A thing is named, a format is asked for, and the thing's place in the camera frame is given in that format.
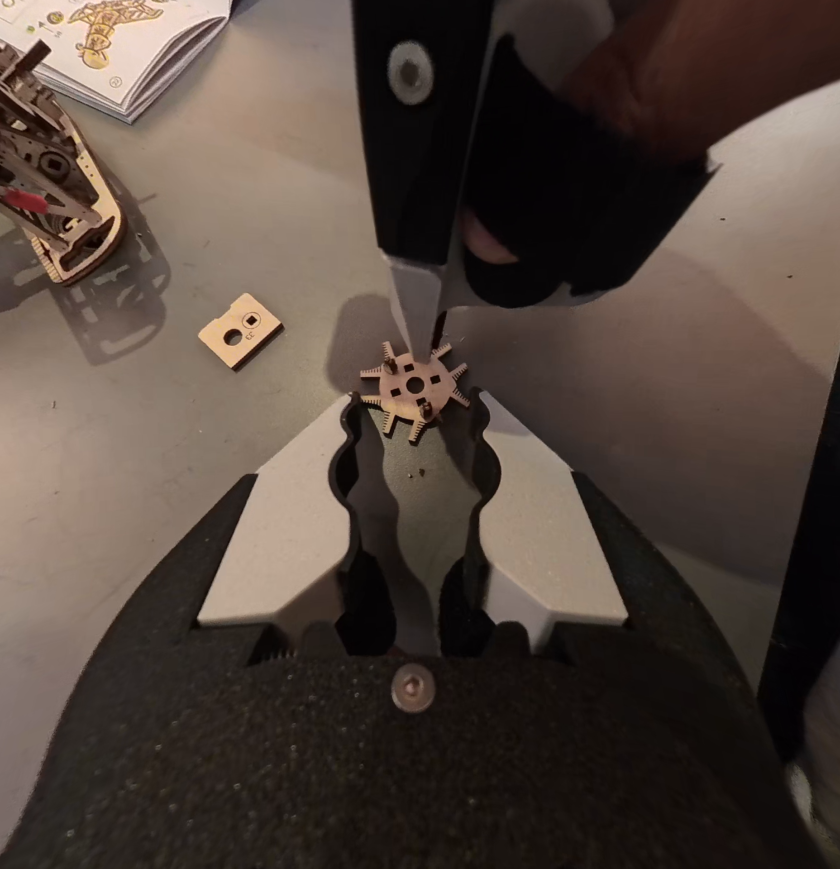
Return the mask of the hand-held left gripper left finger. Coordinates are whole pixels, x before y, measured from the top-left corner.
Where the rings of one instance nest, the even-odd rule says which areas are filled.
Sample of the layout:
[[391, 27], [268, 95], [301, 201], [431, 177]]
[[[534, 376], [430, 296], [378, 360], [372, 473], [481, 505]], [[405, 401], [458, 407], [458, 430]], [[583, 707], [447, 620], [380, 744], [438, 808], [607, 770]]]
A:
[[349, 503], [362, 435], [358, 394], [337, 399], [258, 470], [197, 614], [205, 627], [264, 624], [297, 648], [332, 625], [351, 655], [385, 655], [396, 614]]

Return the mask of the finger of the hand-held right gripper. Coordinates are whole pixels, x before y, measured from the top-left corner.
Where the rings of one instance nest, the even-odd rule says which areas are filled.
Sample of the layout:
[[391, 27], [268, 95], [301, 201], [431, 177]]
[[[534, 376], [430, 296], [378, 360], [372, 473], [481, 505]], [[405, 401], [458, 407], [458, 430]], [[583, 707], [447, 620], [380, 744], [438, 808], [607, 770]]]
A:
[[419, 263], [385, 255], [391, 271], [391, 310], [412, 357], [430, 358], [446, 322], [442, 308], [447, 265]]

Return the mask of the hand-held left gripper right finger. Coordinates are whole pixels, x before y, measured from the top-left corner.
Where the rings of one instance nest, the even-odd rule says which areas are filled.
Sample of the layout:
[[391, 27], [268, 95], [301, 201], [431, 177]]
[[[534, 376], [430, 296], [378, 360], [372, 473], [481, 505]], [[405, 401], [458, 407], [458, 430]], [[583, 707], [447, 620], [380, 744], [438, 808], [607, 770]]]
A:
[[495, 628], [523, 627], [539, 653], [558, 623], [622, 627], [629, 615], [570, 465], [487, 390], [472, 398], [464, 554], [439, 595], [443, 655], [480, 655]]

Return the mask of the wooden gear with toothed spokes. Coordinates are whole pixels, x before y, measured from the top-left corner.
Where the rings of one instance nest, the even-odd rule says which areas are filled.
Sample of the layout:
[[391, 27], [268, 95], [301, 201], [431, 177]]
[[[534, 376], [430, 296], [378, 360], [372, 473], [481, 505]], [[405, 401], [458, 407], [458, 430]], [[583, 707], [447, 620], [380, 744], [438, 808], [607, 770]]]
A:
[[411, 426], [408, 442], [416, 446], [424, 431], [440, 420], [450, 402], [469, 407], [470, 401], [458, 385], [468, 371], [461, 363], [452, 370], [443, 357], [452, 350], [450, 344], [433, 349], [427, 363], [418, 362], [410, 352], [396, 354], [391, 342], [382, 343], [382, 363], [360, 373], [362, 380], [377, 380], [375, 396], [361, 396], [361, 401], [378, 407], [382, 413], [382, 432], [390, 436], [398, 420]]

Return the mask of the person's right hand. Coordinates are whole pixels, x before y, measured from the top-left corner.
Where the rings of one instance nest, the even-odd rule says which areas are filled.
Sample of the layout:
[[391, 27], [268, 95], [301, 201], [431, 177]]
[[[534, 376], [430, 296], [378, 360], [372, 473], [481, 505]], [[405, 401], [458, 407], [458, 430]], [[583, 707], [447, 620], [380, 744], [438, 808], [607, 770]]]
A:
[[840, 1], [639, 2], [556, 83], [491, 76], [462, 237], [480, 261], [618, 286], [709, 179], [708, 150], [840, 80]]

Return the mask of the small square plywood piece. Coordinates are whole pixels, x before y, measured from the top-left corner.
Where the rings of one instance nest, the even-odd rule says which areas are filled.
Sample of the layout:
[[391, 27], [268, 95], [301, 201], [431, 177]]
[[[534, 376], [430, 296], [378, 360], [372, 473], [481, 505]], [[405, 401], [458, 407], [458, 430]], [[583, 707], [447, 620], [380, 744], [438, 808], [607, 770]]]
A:
[[198, 338], [230, 369], [246, 364], [273, 339], [283, 323], [249, 293], [242, 293], [229, 309], [211, 320]]

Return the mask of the printed instruction booklet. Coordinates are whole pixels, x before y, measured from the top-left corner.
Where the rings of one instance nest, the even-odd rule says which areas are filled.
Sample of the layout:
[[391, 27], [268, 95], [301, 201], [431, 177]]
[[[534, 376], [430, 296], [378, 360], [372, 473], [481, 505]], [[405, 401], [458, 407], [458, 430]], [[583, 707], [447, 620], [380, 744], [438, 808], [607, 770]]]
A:
[[0, 44], [50, 54], [54, 92], [132, 124], [229, 23], [233, 1], [0, 1]]

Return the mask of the wooden biplane model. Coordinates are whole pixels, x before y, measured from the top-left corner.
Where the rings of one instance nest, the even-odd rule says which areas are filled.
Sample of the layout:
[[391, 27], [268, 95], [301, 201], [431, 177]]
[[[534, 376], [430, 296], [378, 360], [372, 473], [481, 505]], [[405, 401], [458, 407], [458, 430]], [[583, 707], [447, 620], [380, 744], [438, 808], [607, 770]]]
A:
[[125, 215], [55, 94], [35, 75], [50, 48], [0, 43], [0, 213], [19, 225], [50, 279], [72, 285], [121, 243]]

